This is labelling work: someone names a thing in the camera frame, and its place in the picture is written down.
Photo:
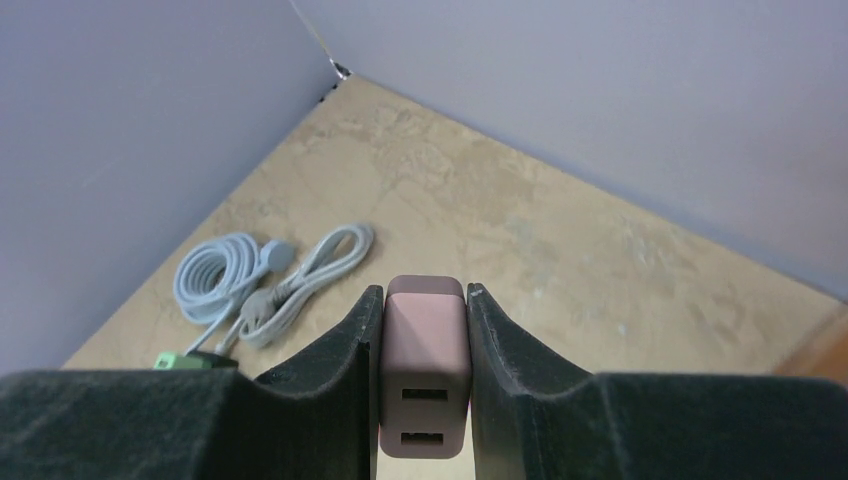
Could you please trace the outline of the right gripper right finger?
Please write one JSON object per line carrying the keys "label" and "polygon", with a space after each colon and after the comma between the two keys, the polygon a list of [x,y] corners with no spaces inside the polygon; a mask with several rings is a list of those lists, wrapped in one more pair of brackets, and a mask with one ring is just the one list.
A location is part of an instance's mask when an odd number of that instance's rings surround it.
{"label": "right gripper right finger", "polygon": [[843,479],[847,390],[802,377],[591,373],[467,289],[479,479]]}

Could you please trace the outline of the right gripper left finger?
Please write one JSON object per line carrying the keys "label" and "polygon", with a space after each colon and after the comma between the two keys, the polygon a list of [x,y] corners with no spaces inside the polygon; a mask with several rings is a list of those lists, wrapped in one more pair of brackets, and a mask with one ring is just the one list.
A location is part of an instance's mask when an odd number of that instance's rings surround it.
{"label": "right gripper left finger", "polygon": [[372,479],[383,290],[257,378],[234,368],[1,381],[5,479]]}

